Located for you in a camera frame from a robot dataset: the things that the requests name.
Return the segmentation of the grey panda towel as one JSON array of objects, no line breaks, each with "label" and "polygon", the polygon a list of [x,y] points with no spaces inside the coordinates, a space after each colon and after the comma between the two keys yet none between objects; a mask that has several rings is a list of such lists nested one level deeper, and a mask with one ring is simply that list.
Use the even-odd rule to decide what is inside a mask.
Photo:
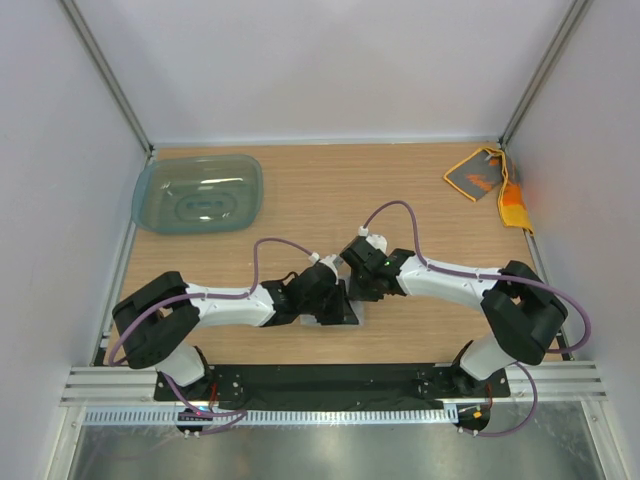
[{"label": "grey panda towel", "polygon": [[347,282],[341,278],[320,300],[313,301],[299,320],[306,326],[355,327],[363,323],[364,311],[361,301],[349,298]]}]

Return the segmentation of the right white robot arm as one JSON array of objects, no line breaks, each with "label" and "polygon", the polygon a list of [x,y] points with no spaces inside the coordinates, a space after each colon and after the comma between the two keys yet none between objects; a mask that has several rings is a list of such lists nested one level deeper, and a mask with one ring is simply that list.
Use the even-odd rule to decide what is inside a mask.
[{"label": "right white robot arm", "polygon": [[489,377],[515,362],[540,364],[568,316],[558,296],[522,262],[474,269],[422,260],[412,250],[387,254],[385,248],[379,235],[358,236],[340,253],[351,269],[351,299],[426,296],[484,314],[490,332],[468,342],[445,374],[445,388],[461,396],[475,395]]}]

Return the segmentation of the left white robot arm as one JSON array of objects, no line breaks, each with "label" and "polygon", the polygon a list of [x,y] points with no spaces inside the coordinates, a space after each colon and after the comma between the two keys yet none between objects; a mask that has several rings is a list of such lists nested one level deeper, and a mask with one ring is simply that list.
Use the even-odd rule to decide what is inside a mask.
[{"label": "left white robot arm", "polygon": [[109,364],[154,368],[191,400],[204,398],[212,386],[204,355],[186,341],[196,329],[276,327],[296,320],[323,327],[359,324],[347,282],[323,261],[247,290],[203,287],[166,272],[117,304],[112,316],[119,338]]}]

